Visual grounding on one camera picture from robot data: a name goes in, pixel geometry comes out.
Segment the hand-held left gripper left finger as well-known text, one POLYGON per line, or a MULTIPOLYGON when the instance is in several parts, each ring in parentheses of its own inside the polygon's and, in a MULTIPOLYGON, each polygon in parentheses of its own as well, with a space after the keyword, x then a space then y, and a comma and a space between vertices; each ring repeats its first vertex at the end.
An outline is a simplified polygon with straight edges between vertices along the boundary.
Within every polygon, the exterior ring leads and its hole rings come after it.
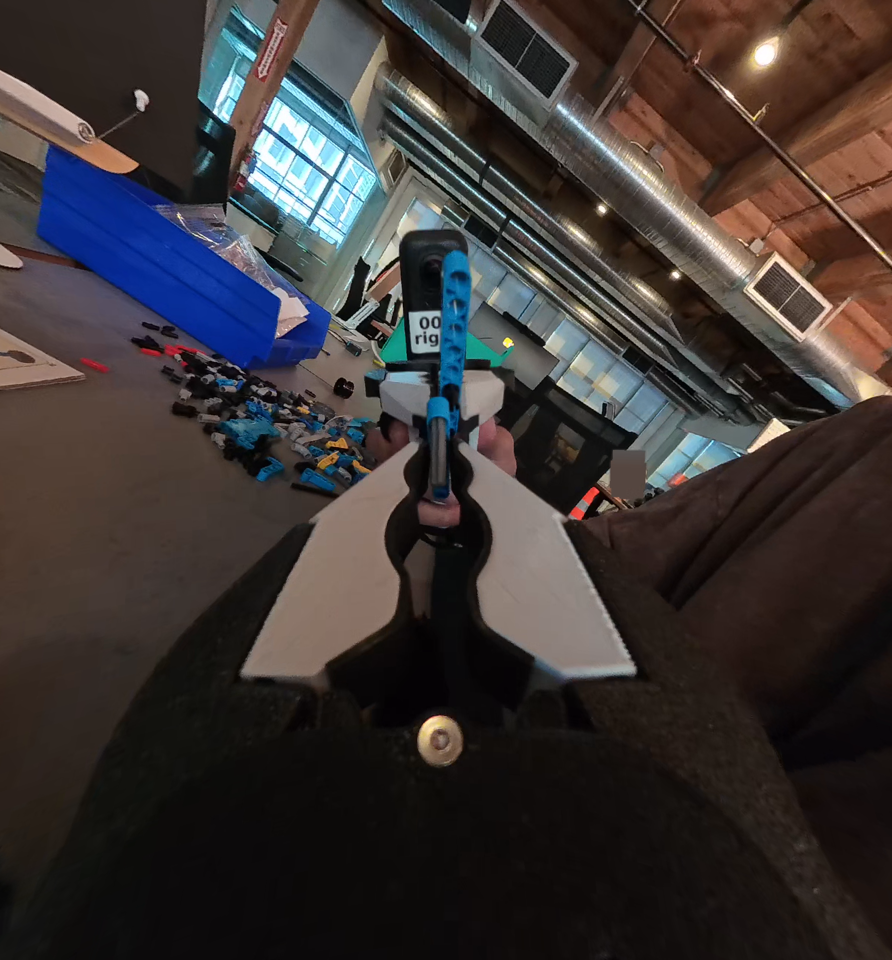
POLYGON ((241 666, 244 680, 398 682, 415 640, 405 562, 420 540, 428 452, 411 441, 310 523, 241 666))

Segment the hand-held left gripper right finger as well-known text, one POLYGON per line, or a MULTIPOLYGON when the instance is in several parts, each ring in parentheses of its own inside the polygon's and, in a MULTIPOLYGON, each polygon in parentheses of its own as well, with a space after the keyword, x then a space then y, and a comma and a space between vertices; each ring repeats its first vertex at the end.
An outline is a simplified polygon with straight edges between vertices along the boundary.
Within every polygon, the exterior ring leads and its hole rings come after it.
POLYGON ((477 521, 485 555, 475 573, 476 654, 489 681, 584 682, 632 678, 636 666, 565 517, 460 442, 469 470, 463 517, 477 521))

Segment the long blue perforated beam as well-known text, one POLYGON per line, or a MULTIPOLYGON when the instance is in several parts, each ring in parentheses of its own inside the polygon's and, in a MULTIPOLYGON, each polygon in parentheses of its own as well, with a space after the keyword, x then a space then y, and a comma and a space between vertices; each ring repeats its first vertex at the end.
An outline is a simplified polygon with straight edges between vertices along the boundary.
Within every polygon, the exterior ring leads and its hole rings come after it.
POLYGON ((441 396, 450 402, 453 435, 458 426, 460 389, 465 374, 471 294, 468 255, 462 249, 452 250, 446 254, 442 265, 441 353, 432 397, 441 396))

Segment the person's right forearm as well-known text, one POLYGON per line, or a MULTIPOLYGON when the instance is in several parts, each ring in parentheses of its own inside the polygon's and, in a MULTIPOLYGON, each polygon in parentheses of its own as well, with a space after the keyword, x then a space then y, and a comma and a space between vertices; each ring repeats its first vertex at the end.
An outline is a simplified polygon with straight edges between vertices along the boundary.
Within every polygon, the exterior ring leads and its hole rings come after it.
POLYGON ((892 397, 572 527, 680 612, 858 609, 892 589, 892 397))

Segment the teal plastic panel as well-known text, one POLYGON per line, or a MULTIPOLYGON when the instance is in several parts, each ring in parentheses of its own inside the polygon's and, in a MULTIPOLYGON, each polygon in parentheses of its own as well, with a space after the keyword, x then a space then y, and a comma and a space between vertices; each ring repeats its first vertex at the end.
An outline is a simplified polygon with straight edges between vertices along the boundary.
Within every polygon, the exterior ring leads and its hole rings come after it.
MULTIPOLYGON (((487 308, 470 314, 467 324, 466 368, 510 367, 519 340, 500 314, 487 308)), ((404 315, 377 361, 394 370, 437 370, 440 366, 442 323, 439 310, 404 315)))

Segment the black mesh office chair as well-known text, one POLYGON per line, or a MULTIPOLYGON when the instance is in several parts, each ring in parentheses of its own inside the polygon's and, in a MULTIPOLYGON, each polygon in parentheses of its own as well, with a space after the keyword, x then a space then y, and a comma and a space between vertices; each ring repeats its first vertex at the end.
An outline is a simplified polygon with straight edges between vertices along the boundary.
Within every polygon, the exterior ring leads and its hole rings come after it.
POLYGON ((498 421, 513 437, 519 482, 564 515, 637 438, 550 377, 533 390, 507 388, 498 421))

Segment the paned window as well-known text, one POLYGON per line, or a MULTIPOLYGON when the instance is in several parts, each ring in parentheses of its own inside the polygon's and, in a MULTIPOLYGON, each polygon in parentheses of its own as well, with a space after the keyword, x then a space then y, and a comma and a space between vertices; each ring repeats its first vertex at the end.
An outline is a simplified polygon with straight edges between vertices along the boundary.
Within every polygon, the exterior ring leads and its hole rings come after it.
MULTIPOLYGON (((245 2, 220 17, 219 37, 204 69, 200 99, 230 123, 264 30, 245 2)), ((260 220, 279 234, 323 250, 348 239, 378 191, 374 163, 352 107, 307 66, 294 60, 266 114, 243 198, 265 201, 260 220)))

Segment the clear plastic bags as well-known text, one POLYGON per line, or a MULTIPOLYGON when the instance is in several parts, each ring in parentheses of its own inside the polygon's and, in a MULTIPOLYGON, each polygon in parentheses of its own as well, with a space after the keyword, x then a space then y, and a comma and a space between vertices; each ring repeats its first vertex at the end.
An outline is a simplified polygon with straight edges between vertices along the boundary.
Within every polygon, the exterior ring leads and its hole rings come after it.
POLYGON ((277 297, 277 339, 307 323, 309 307, 286 287, 285 277, 264 259, 251 239, 227 223, 220 203, 160 202, 153 209, 277 297))

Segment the small black monitor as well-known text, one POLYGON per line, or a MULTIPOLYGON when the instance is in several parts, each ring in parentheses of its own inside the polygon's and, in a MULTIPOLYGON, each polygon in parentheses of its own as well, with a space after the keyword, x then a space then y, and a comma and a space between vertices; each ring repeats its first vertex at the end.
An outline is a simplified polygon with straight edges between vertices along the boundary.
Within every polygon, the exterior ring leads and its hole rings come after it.
POLYGON ((198 101, 197 151, 193 159, 192 179, 187 202, 194 205, 220 205, 229 198, 230 174, 236 132, 202 101, 198 101))

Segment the white vent grille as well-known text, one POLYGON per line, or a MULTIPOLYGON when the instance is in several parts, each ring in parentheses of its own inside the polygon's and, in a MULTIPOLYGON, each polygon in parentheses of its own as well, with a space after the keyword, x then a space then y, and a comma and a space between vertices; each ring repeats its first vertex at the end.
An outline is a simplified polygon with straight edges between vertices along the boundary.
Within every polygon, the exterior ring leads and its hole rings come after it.
POLYGON ((557 102, 578 66, 517 2, 490 2, 475 40, 546 108, 557 102))
POLYGON ((801 343, 824 329, 833 305, 778 253, 761 256, 743 294, 801 343))

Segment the blue plastic bin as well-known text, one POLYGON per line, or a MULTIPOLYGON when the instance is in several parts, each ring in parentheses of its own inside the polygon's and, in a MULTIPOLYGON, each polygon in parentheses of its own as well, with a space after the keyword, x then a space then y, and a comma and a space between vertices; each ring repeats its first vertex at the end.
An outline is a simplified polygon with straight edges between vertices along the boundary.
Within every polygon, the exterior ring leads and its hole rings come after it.
POLYGON ((155 192, 51 146, 39 236, 163 320, 248 369, 316 358, 330 314, 308 301, 308 317, 276 336, 279 300, 195 239, 156 206, 155 192))

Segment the light wooden board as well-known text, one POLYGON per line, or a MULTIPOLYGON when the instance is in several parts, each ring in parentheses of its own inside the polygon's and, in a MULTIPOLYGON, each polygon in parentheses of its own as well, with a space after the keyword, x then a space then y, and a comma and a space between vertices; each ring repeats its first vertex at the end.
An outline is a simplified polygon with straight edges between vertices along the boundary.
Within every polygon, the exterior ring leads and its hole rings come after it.
POLYGON ((140 163, 125 153, 116 150, 106 141, 95 138, 89 143, 76 145, 72 152, 92 166, 117 175, 126 175, 139 168, 140 163))

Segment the instruction booklet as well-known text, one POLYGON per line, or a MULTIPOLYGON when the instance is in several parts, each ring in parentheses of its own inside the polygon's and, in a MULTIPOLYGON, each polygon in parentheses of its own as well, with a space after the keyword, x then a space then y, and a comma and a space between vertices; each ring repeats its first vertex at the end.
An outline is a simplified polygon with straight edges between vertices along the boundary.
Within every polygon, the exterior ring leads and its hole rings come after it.
POLYGON ((0 391, 85 380, 79 370, 0 329, 0 391))

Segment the silver ventilation duct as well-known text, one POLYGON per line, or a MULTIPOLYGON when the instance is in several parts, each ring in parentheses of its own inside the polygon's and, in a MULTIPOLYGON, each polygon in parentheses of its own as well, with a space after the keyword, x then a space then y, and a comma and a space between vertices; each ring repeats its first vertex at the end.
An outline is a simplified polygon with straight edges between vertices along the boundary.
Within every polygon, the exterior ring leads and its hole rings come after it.
POLYGON ((574 222, 555 214, 498 159, 458 132, 443 108, 388 65, 375 90, 386 109, 385 136, 408 158, 620 335, 712 409, 730 414, 739 400, 764 405, 789 374, 838 408, 892 389, 862 369, 824 329, 793 341, 742 290, 760 256, 729 235, 646 154, 608 125, 589 127, 560 105, 541 129, 548 150, 668 264, 719 308, 706 326, 689 325, 645 280, 574 222))

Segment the brown post with red label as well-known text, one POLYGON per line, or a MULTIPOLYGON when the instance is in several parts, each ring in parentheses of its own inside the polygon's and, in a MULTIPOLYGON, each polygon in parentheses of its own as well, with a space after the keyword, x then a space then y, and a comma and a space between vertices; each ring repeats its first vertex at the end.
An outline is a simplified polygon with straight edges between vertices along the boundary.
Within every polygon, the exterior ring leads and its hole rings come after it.
POLYGON ((240 165, 247 161, 255 145, 266 114, 318 5, 318 1, 280 1, 274 10, 231 119, 235 142, 229 174, 230 189, 235 187, 240 165))

